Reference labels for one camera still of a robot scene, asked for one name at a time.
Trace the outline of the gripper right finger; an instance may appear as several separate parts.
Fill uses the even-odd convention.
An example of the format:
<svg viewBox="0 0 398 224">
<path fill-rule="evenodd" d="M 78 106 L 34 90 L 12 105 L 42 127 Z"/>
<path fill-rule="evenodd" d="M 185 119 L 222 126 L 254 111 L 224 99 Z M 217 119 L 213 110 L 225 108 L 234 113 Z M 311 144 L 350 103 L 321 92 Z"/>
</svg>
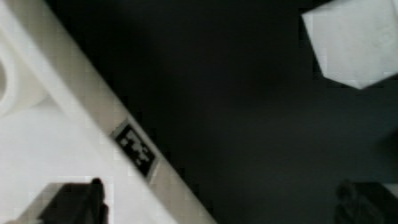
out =
<svg viewBox="0 0 398 224">
<path fill-rule="evenodd" d="M 334 224 L 398 224 L 398 183 L 345 180 L 336 197 Z"/>
</svg>

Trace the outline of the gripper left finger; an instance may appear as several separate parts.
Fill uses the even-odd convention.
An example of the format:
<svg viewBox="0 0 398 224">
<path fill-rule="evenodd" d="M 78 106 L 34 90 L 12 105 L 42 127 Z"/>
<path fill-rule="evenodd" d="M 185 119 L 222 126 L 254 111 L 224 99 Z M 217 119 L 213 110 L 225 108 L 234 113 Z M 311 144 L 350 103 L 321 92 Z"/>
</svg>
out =
<svg viewBox="0 0 398 224">
<path fill-rule="evenodd" d="M 10 224 L 108 224 L 101 179 L 50 183 Z"/>
</svg>

